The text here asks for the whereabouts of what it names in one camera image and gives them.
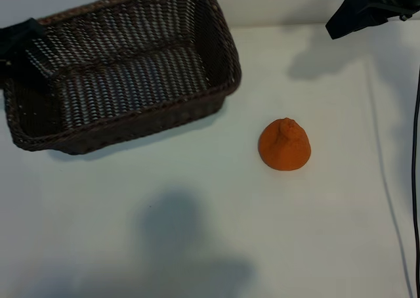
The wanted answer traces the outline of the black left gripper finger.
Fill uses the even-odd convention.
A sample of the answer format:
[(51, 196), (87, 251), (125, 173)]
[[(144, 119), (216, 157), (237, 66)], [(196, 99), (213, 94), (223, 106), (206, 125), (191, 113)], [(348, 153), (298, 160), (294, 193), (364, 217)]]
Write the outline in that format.
[(44, 27), (34, 18), (1, 28), (1, 60), (10, 58), (22, 50), (28, 42), (44, 35)]
[(57, 72), (56, 50), (48, 45), (15, 47), (9, 51), (9, 75), (23, 79), (48, 79)]

